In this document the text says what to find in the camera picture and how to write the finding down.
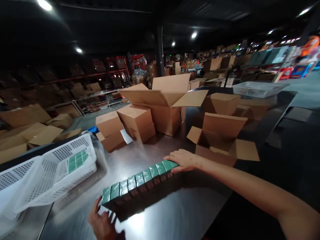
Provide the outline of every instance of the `box flap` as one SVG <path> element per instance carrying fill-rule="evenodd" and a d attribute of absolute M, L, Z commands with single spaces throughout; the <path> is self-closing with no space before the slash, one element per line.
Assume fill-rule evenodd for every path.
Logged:
<path fill-rule="evenodd" d="M 262 120 L 266 115 L 267 111 L 270 109 L 270 106 L 250 106 L 248 115 L 244 117 L 252 118 L 254 120 Z"/>
<path fill-rule="evenodd" d="M 248 119 L 252 118 L 252 117 L 250 117 L 250 106 L 238 105 L 236 111 L 233 114 L 233 116 L 235 116 L 235 117 L 247 117 Z"/>
<path fill-rule="evenodd" d="M 0 112 L 0 118 L 14 128 L 37 122 L 21 108 L 11 111 L 2 111 Z"/>
<path fill-rule="evenodd" d="M 210 79 L 210 80 L 207 80 L 205 81 L 206 83 L 208 82 L 219 82 L 219 79 L 218 78 L 213 78 L 213 79 Z"/>
<path fill-rule="evenodd" d="M 46 123 L 52 123 L 52 122 L 55 122 L 55 121 L 61 121 L 61 120 L 64 120 L 66 117 L 68 117 L 68 114 L 59 114 L 57 117 L 50 119 Z"/>
<path fill-rule="evenodd" d="M 231 68 L 235 58 L 236 56 L 229 56 L 229 57 L 222 58 L 220 68 L 221 69 Z"/>
<path fill-rule="evenodd" d="M 102 123 L 102 122 L 105 122 L 105 121 L 109 121 L 110 119 L 118 118 L 118 117 L 119 116 L 118 116 L 117 112 L 116 111 L 112 111 L 112 112 L 97 116 L 96 117 L 96 124 L 99 124 L 99 123 Z"/>
<path fill-rule="evenodd" d="M 204 77 L 208 79 L 214 79 L 218 77 L 218 74 L 216 71 L 211 71 L 211 72 L 206 71 L 206 73 L 204 74 Z"/>
<path fill-rule="evenodd" d="M 209 90 L 186 92 L 172 107 L 201 107 Z"/>
<path fill-rule="evenodd" d="M 223 155 L 221 153 L 218 152 L 213 152 L 208 148 L 202 147 L 200 145 L 196 145 L 196 151 L 195 151 L 196 155 L 199 155 L 201 157 L 204 157 L 206 159 L 209 159 L 211 161 L 223 164 L 223 165 L 227 165 L 229 167 L 233 167 L 234 164 L 237 162 L 236 158 L 227 156 L 227 155 Z"/>
<path fill-rule="evenodd" d="M 24 111 L 28 112 L 37 122 L 46 123 L 51 119 L 49 114 L 39 105 L 29 105 L 23 108 Z"/>
<path fill-rule="evenodd" d="M 222 58 L 214 58 L 209 61 L 205 61 L 202 64 L 203 70 L 204 71 L 212 71 L 212 70 L 219 69 L 221 66 L 221 61 L 222 61 Z"/>
<path fill-rule="evenodd" d="M 119 93 L 132 104 L 170 106 L 161 90 L 120 90 Z"/>
<path fill-rule="evenodd" d="M 172 106 L 175 104 L 185 93 L 175 93 L 175 92 L 167 92 L 163 93 L 164 97 L 166 98 L 168 104 Z"/>
<path fill-rule="evenodd" d="M 60 114 L 67 113 L 72 118 L 77 118 L 81 116 L 80 113 L 76 110 L 76 108 L 71 103 L 68 105 L 55 107 L 55 109 L 58 113 Z"/>
<path fill-rule="evenodd" d="M 28 140 L 22 136 L 13 136 L 5 139 L 5 141 L 2 141 L 2 144 L 0 146 L 0 151 L 4 151 L 6 149 L 16 147 L 27 142 Z"/>
<path fill-rule="evenodd" d="M 239 97 L 240 97 L 239 95 L 225 94 L 225 93 L 214 93 L 214 94 L 211 94 L 210 96 L 211 99 L 218 99 L 222 101 L 231 101 L 232 99 L 239 98 Z"/>
<path fill-rule="evenodd" d="M 143 83 L 133 85 L 132 87 L 124 88 L 121 91 L 149 90 Z"/>
<path fill-rule="evenodd" d="M 312 110 L 293 107 L 284 118 L 288 118 L 291 120 L 299 121 L 299 122 L 307 122 L 309 117 L 313 114 Z"/>
<path fill-rule="evenodd" d="M 215 152 L 215 153 L 221 153 L 223 155 L 226 155 L 226 156 L 229 156 L 229 152 L 228 151 L 224 151 L 223 149 L 219 149 L 219 148 L 215 148 L 215 147 L 212 147 L 210 146 L 209 148 L 212 152 Z"/>
<path fill-rule="evenodd" d="M 149 108 L 141 107 L 141 106 L 134 106 L 134 105 L 128 105 L 124 106 L 123 108 L 120 108 L 117 110 L 120 114 L 125 114 L 129 117 L 136 118 L 139 117 L 140 115 L 150 111 Z"/>
<path fill-rule="evenodd" d="M 26 130 L 27 128 L 29 128 L 29 127 L 31 127 L 31 126 L 32 126 L 32 124 L 31 124 L 31 125 L 26 125 L 26 126 L 14 128 L 14 129 L 12 129 L 11 131 L 9 131 L 9 132 L 7 132 L 7 133 L 5 133 L 5 134 L 2 134 L 2 135 L 0 136 L 0 139 L 5 139 L 5 138 L 8 138 L 8 137 L 12 137 L 12 136 L 14 136 L 14 135 L 17 135 L 17 134 L 23 132 L 24 130 Z"/>
<path fill-rule="evenodd" d="M 195 82 L 205 82 L 207 81 L 207 78 L 196 78 L 195 80 L 189 81 L 189 83 L 195 83 Z"/>
<path fill-rule="evenodd" d="M 153 79 L 152 90 L 163 92 L 187 92 L 191 73 L 157 77 Z"/>
<path fill-rule="evenodd" d="M 241 160 L 260 161 L 256 144 L 254 142 L 236 139 L 230 149 L 230 154 Z"/>
<path fill-rule="evenodd" d="M 187 138 L 191 140 L 191 142 L 198 144 L 198 141 L 201 137 L 202 129 L 192 126 Z"/>
<path fill-rule="evenodd" d="M 34 145 L 45 145 L 48 143 L 52 143 L 53 140 L 63 131 L 61 128 L 57 128 L 54 126 L 47 126 L 43 131 L 41 131 L 38 135 L 36 135 L 33 139 L 29 141 L 29 143 Z"/>
<path fill-rule="evenodd" d="M 224 139 L 236 138 L 248 118 L 205 113 L 203 130 L 215 132 Z"/>
<path fill-rule="evenodd" d="M 78 135 L 82 132 L 81 128 L 78 128 L 78 129 L 75 129 L 75 130 L 72 130 L 70 132 L 66 132 L 66 133 L 62 133 L 60 134 L 58 137 L 56 137 L 53 142 L 59 142 L 59 141 L 62 141 L 64 139 L 67 139 L 69 137 L 73 137 L 75 135 Z"/>
<path fill-rule="evenodd" d="M 25 153 L 27 150 L 28 150 L 28 146 L 25 143 L 25 144 L 1 151 L 0 164 L 8 162 L 16 157 L 19 157 L 21 154 Z"/>
<path fill-rule="evenodd" d="M 28 141 L 31 140 L 34 136 L 39 134 L 42 130 L 44 130 L 47 126 L 42 123 L 36 123 L 31 125 L 29 128 L 19 133 L 19 135 L 26 138 Z"/>
<path fill-rule="evenodd" d="M 202 134 L 200 136 L 200 140 L 198 141 L 198 144 L 201 146 L 206 146 L 206 147 L 215 146 L 218 148 L 220 142 L 221 142 L 221 139 L 217 133 L 202 130 Z"/>

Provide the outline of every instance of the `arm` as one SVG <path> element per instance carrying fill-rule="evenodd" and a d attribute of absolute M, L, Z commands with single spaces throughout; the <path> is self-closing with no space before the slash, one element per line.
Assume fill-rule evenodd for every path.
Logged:
<path fill-rule="evenodd" d="M 179 164 L 172 173 L 199 169 L 276 218 L 287 239 L 319 239 L 320 215 L 287 191 L 249 173 L 231 168 L 179 149 L 164 159 Z"/>

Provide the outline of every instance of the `orange vest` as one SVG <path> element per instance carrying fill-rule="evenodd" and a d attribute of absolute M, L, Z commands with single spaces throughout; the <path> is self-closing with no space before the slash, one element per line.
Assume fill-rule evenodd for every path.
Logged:
<path fill-rule="evenodd" d="M 302 50 L 301 52 L 301 57 L 303 56 L 308 56 L 310 54 L 310 51 L 315 49 L 316 47 L 319 46 L 319 42 L 320 42 L 320 38 L 318 36 L 313 37 L 312 39 L 310 39 L 306 45 L 304 45 L 303 48 L 308 48 L 311 47 L 310 49 L 306 49 L 306 50 Z"/>

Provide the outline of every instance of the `person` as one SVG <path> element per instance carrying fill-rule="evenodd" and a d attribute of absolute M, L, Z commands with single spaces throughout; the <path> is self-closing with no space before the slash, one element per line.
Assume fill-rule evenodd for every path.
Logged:
<path fill-rule="evenodd" d="M 194 61 L 194 68 L 196 68 L 196 65 L 200 65 L 200 59 L 197 58 L 195 61 Z"/>
<path fill-rule="evenodd" d="M 182 69 L 184 69 L 183 72 L 185 72 L 187 69 L 187 63 L 185 61 L 183 61 Z"/>
<path fill-rule="evenodd" d="M 274 49 L 276 45 L 279 44 L 280 41 L 274 41 L 269 47 L 268 49 Z"/>
<path fill-rule="evenodd" d="M 296 58 L 296 63 L 301 62 L 303 59 L 309 58 L 310 53 L 319 46 L 319 43 L 320 38 L 318 31 L 309 33 L 309 40 L 301 49 L 301 54 Z"/>
<path fill-rule="evenodd" d="M 257 46 L 257 52 L 266 50 L 268 48 L 267 42 L 268 42 L 268 40 L 265 40 L 264 42 L 260 43 Z"/>
<path fill-rule="evenodd" d="M 183 171 L 201 170 L 216 178 L 249 202 L 276 218 L 287 239 L 320 239 L 320 214 L 291 193 L 241 170 L 219 164 L 192 154 L 184 149 L 171 152 L 163 159 L 179 164 L 173 174 Z M 98 240 L 114 240 L 115 230 L 108 223 L 108 213 L 97 213 L 96 201 L 89 222 Z"/>

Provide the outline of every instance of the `open cardboard box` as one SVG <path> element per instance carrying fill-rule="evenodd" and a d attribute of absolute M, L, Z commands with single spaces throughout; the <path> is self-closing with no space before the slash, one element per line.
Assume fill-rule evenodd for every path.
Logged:
<path fill-rule="evenodd" d="M 117 113 L 130 137 L 145 143 L 156 134 L 149 108 L 130 104 L 118 109 Z"/>
<path fill-rule="evenodd" d="M 234 116 L 260 121 L 272 105 L 272 102 L 265 99 L 240 99 Z"/>
<path fill-rule="evenodd" d="M 46 122 L 46 125 L 58 127 L 65 130 L 71 127 L 72 122 L 72 117 L 69 114 L 59 114 L 57 117 L 52 118 L 51 120 Z"/>
<path fill-rule="evenodd" d="M 28 149 L 53 142 L 62 131 L 63 129 L 54 126 L 35 123 L 15 136 L 1 139 L 0 164 L 20 156 Z"/>
<path fill-rule="evenodd" d="M 0 118 L 14 128 L 37 122 L 46 123 L 51 119 L 49 114 L 39 104 L 0 112 Z"/>
<path fill-rule="evenodd" d="M 188 91 L 189 74 L 180 74 L 153 79 L 152 90 L 138 84 L 120 90 L 131 104 L 151 110 L 157 132 L 173 136 L 181 121 L 181 107 L 200 107 L 208 90 Z"/>
<path fill-rule="evenodd" d="M 70 132 L 62 133 L 58 137 L 56 137 L 53 142 L 60 142 L 62 140 L 65 140 L 67 138 L 73 137 L 75 135 L 79 135 L 82 132 L 81 128 L 72 130 Z"/>
<path fill-rule="evenodd" d="M 201 151 L 202 148 L 198 145 L 233 159 L 260 161 L 254 142 L 237 139 L 247 120 L 247 118 L 205 113 L 202 129 L 192 126 L 187 138 L 197 145 L 196 154 L 199 156 L 208 158 L 210 152 Z"/>
<path fill-rule="evenodd" d="M 207 78 L 196 78 L 195 80 L 191 80 L 188 85 L 188 91 L 204 86 L 204 82 L 207 80 Z"/>
<path fill-rule="evenodd" d="M 202 147 L 200 145 L 196 145 L 195 154 L 198 156 L 204 157 L 205 159 L 209 159 L 211 161 L 214 161 L 229 167 L 233 167 L 237 162 L 236 158 L 224 155 L 222 153 L 213 152 L 209 148 Z"/>

